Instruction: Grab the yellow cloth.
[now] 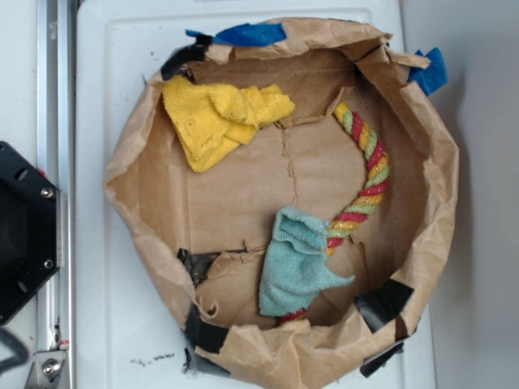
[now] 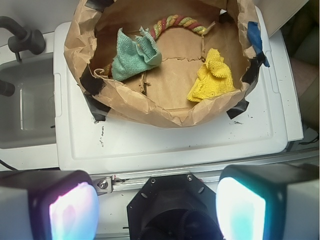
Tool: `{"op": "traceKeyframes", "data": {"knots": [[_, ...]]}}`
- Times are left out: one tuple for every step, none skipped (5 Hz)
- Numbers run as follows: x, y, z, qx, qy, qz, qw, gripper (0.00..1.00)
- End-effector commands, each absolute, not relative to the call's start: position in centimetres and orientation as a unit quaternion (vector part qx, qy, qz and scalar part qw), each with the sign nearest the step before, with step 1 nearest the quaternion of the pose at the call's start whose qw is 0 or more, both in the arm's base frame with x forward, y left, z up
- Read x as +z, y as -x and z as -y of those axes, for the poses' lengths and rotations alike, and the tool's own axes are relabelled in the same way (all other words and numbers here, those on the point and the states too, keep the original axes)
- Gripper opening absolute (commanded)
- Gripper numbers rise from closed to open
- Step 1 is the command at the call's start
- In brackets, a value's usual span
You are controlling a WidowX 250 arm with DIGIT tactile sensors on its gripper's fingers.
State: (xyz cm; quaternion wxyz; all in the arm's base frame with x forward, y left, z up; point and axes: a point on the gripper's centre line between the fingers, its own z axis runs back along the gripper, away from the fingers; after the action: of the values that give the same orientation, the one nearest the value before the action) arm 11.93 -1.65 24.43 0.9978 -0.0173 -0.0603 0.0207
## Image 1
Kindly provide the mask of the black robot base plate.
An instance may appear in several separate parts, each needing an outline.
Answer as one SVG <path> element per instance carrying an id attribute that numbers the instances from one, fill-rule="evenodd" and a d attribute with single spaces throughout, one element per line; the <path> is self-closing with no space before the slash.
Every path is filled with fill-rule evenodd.
<path id="1" fill-rule="evenodd" d="M 1 142 L 1 324 L 58 270 L 58 189 Z"/>

